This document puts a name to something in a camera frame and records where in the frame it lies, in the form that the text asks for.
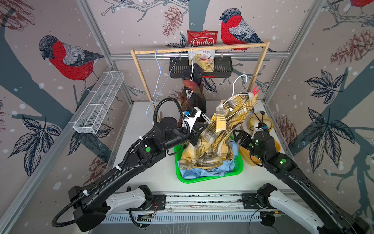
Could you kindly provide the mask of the yellow plaid flannel shirt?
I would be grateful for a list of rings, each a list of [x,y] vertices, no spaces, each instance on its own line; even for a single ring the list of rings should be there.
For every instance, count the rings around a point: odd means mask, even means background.
[[[210,124],[199,136],[196,146],[188,144],[183,150],[179,168],[212,170],[222,166],[224,161],[233,160],[229,138],[253,111],[257,99],[257,94],[240,93],[229,100],[222,100],[210,118]]]

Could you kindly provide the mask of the light blue long-sleeve shirt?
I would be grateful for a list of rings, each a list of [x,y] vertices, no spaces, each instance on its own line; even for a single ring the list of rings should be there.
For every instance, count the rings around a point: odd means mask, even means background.
[[[231,161],[225,161],[223,160],[223,164],[219,167],[206,170],[206,169],[200,169],[200,168],[193,168],[190,170],[182,170],[180,169],[180,173],[183,179],[186,180],[192,180],[192,179],[198,179],[203,177],[209,177],[209,176],[225,176],[227,173],[233,172],[235,168],[235,158],[239,155],[238,150],[238,144],[230,140],[230,146],[233,151],[233,160]]]

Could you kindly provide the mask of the white wire hanger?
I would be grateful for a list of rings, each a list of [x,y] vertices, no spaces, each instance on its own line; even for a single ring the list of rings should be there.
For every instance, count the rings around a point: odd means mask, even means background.
[[[160,82],[160,80],[161,80],[162,71],[163,71],[164,67],[165,67],[167,64],[166,64],[166,63],[165,63],[164,65],[161,65],[161,64],[160,64],[159,59],[157,58],[158,50],[159,50],[159,48],[157,48],[157,49],[155,50],[154,58],[155,58],[156,63],[157,63],[157,65],[158,65],[159,76],[158,76],[158,78],[157,78],[157,80],[156,80],[156,86],[155,86],[154,93],[153,93],[153,95],[152,95],[152,99],[151,99],[151,101],[150,101],[150,103],[149,103],[149,105],[148,105],[147,111],[146,111],[146,115],[147,115],[147,116],[149,116],[149,115],[151,114],[151,108],[155,108],[155,107],[156,107],[155,103],[158,101],[158,99],[159,99],[159,97],[160,97],[160,94],[163,92],[163,89],[164,89],[164,87],[165,87],[165,85],[166,85],[166,83],[167,83],[167,81],[168,81],[168,79],[169,79],[169,77],[170,77],[170,74],[171,74],[171,72],[168,73],[168,75],[167,75],[167,77],[166,77],[166,79],[165,79],[163,85],[161,86],[161,88],[160,88],[160,90],[159,90],[159,89],[158,89],[158,86],[159,86],[159,82]]]

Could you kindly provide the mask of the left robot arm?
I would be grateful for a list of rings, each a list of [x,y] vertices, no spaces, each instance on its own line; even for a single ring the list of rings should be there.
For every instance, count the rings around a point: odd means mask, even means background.
[[[168,101],[176,104],[182,124],[173,117],[160,121],[157,114]],[[178,100],[167,97],[154,110],[153,127],[140,136],[128,149],[124,159],[112,170],[93,183],[69,190],[70,203],[53,218],[53,227],[76,224],[87,232],[102,223],[105,218],[121,209],[148,208],[153,202],[153,194],[148,186],[139,186],[134,191],[114,196],[114,193],[136,175],[151,168],[168,154],[168,150],[189,141],[196,145],[199,136],[208,124],[198,122],[203,112],[198,107],[188,107],[183,111]]]

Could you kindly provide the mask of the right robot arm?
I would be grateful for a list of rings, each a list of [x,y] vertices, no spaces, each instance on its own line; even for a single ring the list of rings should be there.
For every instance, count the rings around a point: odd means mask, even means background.
[[[276,150],[275,140],[268,131],[254,135],[243,130],[234,131],[234,141],[257,157],[269,173],[290,187],[307,207],[285,196],[270,183],[264,184],[257,194],[242,198],[245,209],[274,208],[285,213],[312,234],[367,234],[369,224],[361,217],[354,217],[329,199],[318,189],[286,154]]]

